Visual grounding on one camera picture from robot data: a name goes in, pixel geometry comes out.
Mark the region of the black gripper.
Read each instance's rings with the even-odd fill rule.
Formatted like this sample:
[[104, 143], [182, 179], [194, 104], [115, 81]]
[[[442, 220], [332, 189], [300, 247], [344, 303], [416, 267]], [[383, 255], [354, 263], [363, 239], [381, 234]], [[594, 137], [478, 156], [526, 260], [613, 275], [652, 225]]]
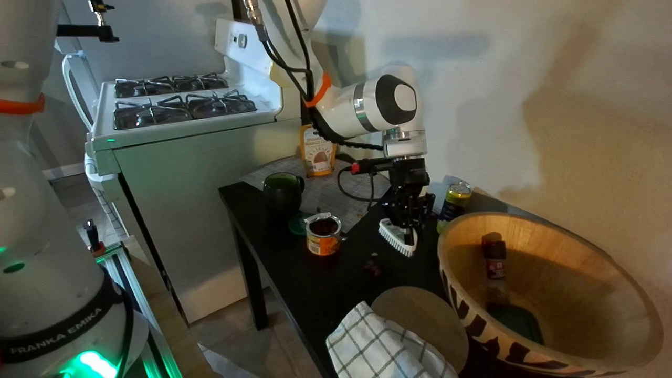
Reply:
[[433, 197], [425, 193], [429, 184], [427, 164], [417, 156], [406, 157], [365, 157], [354, 159], [349, 165], [351, 174], [374, 174], [386, 172], [390, 182], [390, 193], [383, 205], [385, 219], [403, 229], [403, 211], [411, 209], [411, 227], [421, 229], [430, 219]]

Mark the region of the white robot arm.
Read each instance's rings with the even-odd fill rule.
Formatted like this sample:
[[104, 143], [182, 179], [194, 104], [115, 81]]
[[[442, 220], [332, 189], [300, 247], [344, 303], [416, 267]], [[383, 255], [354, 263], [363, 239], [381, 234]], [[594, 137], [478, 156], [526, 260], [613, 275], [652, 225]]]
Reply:
[[99, 267], [20, 141], [45, 108], [56, 0], [0, 0], [2, 378], [124, 378], [146, 319]]

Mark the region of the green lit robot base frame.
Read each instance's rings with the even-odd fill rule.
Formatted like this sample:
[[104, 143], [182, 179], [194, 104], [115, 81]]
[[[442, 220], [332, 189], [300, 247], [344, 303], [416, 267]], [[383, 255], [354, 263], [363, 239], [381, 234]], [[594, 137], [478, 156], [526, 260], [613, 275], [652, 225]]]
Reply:
[[215, 378], [158, 268], [140, 258], [140, 246], [134, 239], [117, 241], [94, 258], [130, 298], [136, 314], [121, 378]]

